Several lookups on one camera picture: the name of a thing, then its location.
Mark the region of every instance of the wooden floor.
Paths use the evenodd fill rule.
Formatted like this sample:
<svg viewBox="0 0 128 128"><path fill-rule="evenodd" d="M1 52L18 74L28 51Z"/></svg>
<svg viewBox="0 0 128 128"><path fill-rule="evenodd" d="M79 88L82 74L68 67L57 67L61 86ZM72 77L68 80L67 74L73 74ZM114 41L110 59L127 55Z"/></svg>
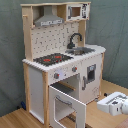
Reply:
<svg viewBox="0 0 128 128"><path fill-rule="evenodd" d="M64 118L60 123L67 128L75 128L75 123L68 118ZM19 109L1 117L0 128L44 128L44 126L31 114L28 114L23 109Z"/></svg>
<svg viewBox="0 0 128 128"><path fill-rule="evenodd" d="M102 80L102 96L103 94L120 91L128 95L128 89L115 85L113 83ZM128 118L128 115L111 116L97 109L96 102L87 105L86 123L92 128L115 128L122 121ZM67 128L75 128L75 123L68 118L60 121ZM0 128L44 128L37 119L23 109L16 110L0 118Z"/></svg>

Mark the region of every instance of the stovetop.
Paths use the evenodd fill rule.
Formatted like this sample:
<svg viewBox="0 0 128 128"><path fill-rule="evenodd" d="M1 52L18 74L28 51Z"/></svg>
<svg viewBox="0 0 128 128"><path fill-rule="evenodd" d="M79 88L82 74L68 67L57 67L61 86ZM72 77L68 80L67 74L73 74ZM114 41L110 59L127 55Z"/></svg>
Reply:
<svg viewBox="0 0 128 128"><path fill-rule="evenodd" d="M54 53L40 58L36 58L33 61L48 67L54 64L64 62L69 59L73 59L73 57L61 53Z"/></svg>

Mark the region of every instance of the open oven door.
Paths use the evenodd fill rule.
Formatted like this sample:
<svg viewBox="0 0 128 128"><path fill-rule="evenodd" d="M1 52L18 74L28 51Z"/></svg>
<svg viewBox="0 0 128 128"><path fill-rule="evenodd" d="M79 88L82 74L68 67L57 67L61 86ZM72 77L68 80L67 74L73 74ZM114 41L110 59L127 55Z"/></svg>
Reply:
<svg viewBox="0 0 128 128"><path fill-rule="evenodd" d="M59 106L59 104L56 104L55 102L60 102L60 109L63 111L63 113L59 112L61 118L58 118L55 114L56 107ZM62 119L62 117L64 118L68 116L74 111L76 112L75 128L85 128L86 104L83 104L82 102L72 98L68 94L65 94L51 86L49 87L49 108L50 126L52 126L53 128L66 128L61 123L59 123L59 120Z"/></svg>

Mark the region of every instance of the sink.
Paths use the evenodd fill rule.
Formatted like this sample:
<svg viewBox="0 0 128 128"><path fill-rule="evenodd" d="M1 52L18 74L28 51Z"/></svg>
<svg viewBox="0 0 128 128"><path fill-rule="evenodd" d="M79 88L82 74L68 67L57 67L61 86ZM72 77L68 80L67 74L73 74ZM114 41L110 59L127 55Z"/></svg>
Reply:
<svg viewBox="0 0 128 128"><path fill-rule="evenodd" d="M65 53L72 54L72 55L75 55L75 56L87 54L87 53L90 53L90 52L95 52L95 50L91 49L91 48L86 48L86 47L77 47L77 48L68 49L68 50L65 51Z"/></svg>

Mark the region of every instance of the cabinet door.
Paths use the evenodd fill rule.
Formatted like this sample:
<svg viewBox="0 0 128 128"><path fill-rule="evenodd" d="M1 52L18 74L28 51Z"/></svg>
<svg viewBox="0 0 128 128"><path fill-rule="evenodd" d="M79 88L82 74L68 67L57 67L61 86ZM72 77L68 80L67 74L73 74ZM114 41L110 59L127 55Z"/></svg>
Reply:
<svg viewBox="0 0 128 128"><path fill-rule="evenodd" d="M58 122L56 119L56 106L55 102L58 101L62 103L65 107L63 109L65 112L69 111L69 109L66 108L70 107L73 109L73 111L76 112L76 128L85 128L85 118L86 118L86 104L81 103L80 101L74 99L73 97L53 88L49 87L49 115L50 115L50 125L53 128L66 128L61 123Z"/></svg>
<svg viewBox="0 0 128 128"><path fill-rule="evenodd" d="M82 62L80 101L89 103L99 96L102 54Z"/></svg>

